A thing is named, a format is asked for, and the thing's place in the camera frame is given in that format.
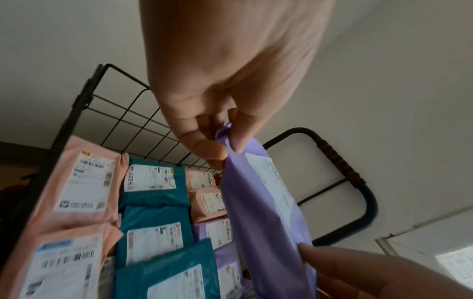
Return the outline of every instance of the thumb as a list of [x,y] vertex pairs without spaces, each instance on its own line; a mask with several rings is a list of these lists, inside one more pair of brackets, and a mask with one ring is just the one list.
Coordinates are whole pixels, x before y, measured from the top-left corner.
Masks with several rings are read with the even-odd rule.
[[243,152],[251,137],[265,124],[269,116],[252,116],[238,110],[230,128],[229,139],[232,149]]

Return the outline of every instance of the cart handle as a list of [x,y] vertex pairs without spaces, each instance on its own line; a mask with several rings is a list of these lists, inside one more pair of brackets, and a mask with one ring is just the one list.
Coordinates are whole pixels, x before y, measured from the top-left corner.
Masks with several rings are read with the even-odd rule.
[[301,200],[297,203],[298,206],[318,195],[321,195],[322,193],[329,191],[330,189],[344,182],[350,182],[354,188],[358,189],[358,191],[360,191],[363,197],[365,198],[366,202],[366,211],[363,216],[361,216],[357,220],[345,224],[344,226],[326,235],[312,240],[312,245],[333,245],[351,235],[354,235],[366,229],[373,222],[373,220],[378,214],[378,204],[376,202],[376,198],[374,197],[373,192],[371,192],[371,190],[368,188],[366,182],[360,177],[359,173],[355,172],[353,168],[333,149],[333,147],[330,146],[327,141],[323,140],[316,132],[307,128],[292,128],[266,142],[263,147],[265,149],[269,149],[273,145],[283,141],[287,137],[296,133],[302,133],[312,138],[312,140],[314,140],[314,142],[317,144],[317,147],[322,151],[322,153],[324,153],[324,155],[330,160],[330,162],[332,162],[332,164],[335,165],[335,167],[345,177],[344,179],[330,185],[329,187],[324,188],[323,190]]

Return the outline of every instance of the peach package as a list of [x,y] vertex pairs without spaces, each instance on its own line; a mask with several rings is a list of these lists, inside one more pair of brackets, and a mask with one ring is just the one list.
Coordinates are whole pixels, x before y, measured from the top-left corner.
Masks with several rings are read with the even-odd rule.
[[187,190],[199,190],[203,188],[217,188],[213,175],[207,169],[186,168]]
[[118,222],[118,196],[128,154],[75,136],[69,138],[46,183],[28,226],[40,233]]
[[191,202],[191,218],[193,223],[199,223],[227,215],[222,200],[222,192],[218,189],[205,188],[189,192]]
[[108,223],[44,234],[26,228],[1,273],[2,298],[93,299],[107,252],[122,235]]

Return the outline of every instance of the white label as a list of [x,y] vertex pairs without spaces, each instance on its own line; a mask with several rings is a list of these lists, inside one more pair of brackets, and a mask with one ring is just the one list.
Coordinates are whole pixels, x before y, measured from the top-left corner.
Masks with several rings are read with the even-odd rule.
[[220,298],[235,298],[238,291],[241,289],[238,264],[235,262],[231,265],[218,269],[217,273],[218,284],[220,285]]
[[437,255],[435,258],[453,278],[473,290],[473,247]]
[[113,273],[115,268],[115,258],[105,259],[102,270],[100,270],[99,286],[97,292],[98,299],[111,299],[113,287]]
[[101,254],[101,234],[38,246],[19,298],[93,298]]
[[172,167],[130,165],[124,184],[125,192],[176,189]]
[[202,193],[202,202],[207,214],[226,211],[221,193]]
[[232,228],[229,219],[209,223],[205,228],[207,230],[207,238],[212,242],[213,250],[232,241]]
[[192,189],[215,188],[213,176],[209,172],[190,171]]
[[115,164],[113,160],[81,152],[54,211],[105,211]]
[[287,228],[291,228],[291,213],[294,205],[294,198],[282,182],[279,173],[272,162],[271,158],[257,156],[246,153],[248,163],[253,170],[260,177],[266,189],[271,194],[272,199],[276,204],[276,209],[281,219],[287,224]]
[[182,247],[184,243],[180,222],[130,230],[127,233],[126,265],[147,261]]
[[201,264],[148,288],[147,299],[162,298],[204,299]]

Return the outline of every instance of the hand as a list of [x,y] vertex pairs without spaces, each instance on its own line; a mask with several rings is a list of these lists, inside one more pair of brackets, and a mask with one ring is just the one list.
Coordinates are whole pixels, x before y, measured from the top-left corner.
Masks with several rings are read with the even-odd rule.
[[230,110],[230,144],[253,134],[302,80],[335,0],[141,0],[148,81],[177,139],[212,167]]
[[332,298],[473,298],[473,291],[403,258],[302,243],[299,252],[317,270],[317,287]]

